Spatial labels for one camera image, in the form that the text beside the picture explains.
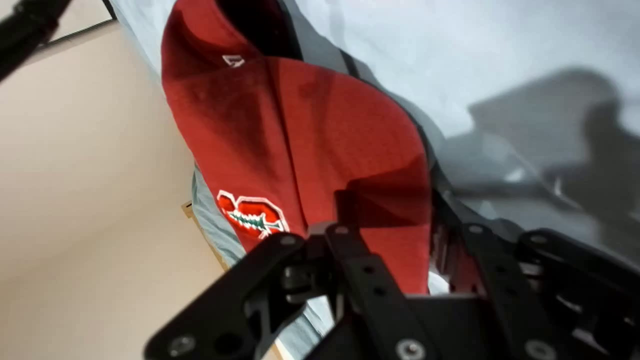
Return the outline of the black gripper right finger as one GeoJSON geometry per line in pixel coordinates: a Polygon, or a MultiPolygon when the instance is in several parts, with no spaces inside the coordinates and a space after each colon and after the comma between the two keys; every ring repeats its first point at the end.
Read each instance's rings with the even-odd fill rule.
{"type": "Polygon", "coordinates": [[[435,199],[437,303],[464,360],[638,360],[640,274],[555,230],[493,224],[435,199]]]}

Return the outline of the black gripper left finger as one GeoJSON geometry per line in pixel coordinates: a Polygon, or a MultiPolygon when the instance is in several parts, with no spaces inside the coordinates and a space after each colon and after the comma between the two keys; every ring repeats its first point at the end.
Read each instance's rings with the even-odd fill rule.
{"type": "Polygon", "coordinates": [[[435,342],[384,261],[344,227],[262,240],[153,334],[145,360],[258,360],[325,296],[335,328],[309,360],[437,360],[435,342]]]}

